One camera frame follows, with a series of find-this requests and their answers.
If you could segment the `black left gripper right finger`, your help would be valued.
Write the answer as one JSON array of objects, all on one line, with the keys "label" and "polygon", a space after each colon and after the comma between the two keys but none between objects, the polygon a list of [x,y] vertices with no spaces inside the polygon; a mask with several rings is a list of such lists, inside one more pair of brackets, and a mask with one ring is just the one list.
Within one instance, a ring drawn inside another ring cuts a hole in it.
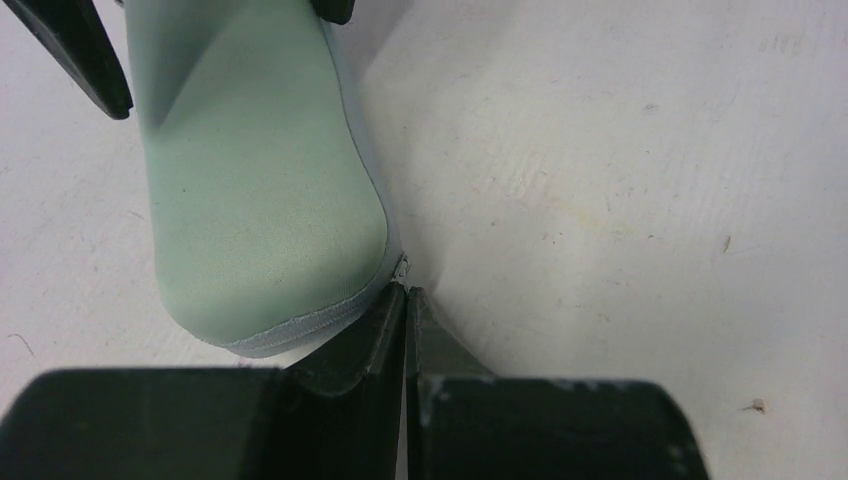
[{"label": "black left gripper right finger", "polygon": [[412,479],[704,479],[693,430],[659,385],[515,378],[486,368],[409,291]]}]

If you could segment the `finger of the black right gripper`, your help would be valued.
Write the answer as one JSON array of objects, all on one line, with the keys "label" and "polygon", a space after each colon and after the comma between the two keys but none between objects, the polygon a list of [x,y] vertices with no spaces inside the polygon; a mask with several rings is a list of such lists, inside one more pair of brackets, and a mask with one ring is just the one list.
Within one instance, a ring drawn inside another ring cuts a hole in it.
[{"label": "finger of the black right gripper", "polygon": [[355,0],[310,0],[310,4],[322,20],[345,25],[352,18]]},{"label": "finger of the black right gripper", "polygon": [[6,7],[109,118],[133,100],[124,70],[91,0],[4,0]]}]

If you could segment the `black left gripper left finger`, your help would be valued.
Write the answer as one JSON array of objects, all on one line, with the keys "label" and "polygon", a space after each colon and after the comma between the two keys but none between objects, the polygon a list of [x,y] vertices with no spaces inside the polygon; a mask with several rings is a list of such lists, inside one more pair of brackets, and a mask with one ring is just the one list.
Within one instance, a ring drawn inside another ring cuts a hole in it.
[{"label": "black left gripper left finger", "polygon": [[1,422],[5,479],[391,479],[406,293],[280,368],[55,370]]}]

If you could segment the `mint green umbrella case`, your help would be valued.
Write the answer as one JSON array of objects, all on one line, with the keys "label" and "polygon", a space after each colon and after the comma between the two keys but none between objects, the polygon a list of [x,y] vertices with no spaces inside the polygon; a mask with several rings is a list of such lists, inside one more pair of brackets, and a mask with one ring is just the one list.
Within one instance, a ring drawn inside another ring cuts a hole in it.
[{"label": "mint green umbrella case", "polygon": [[310,1],[128,1],[162,303],[266,358],[336,335],[403,250],[333,23]]}]

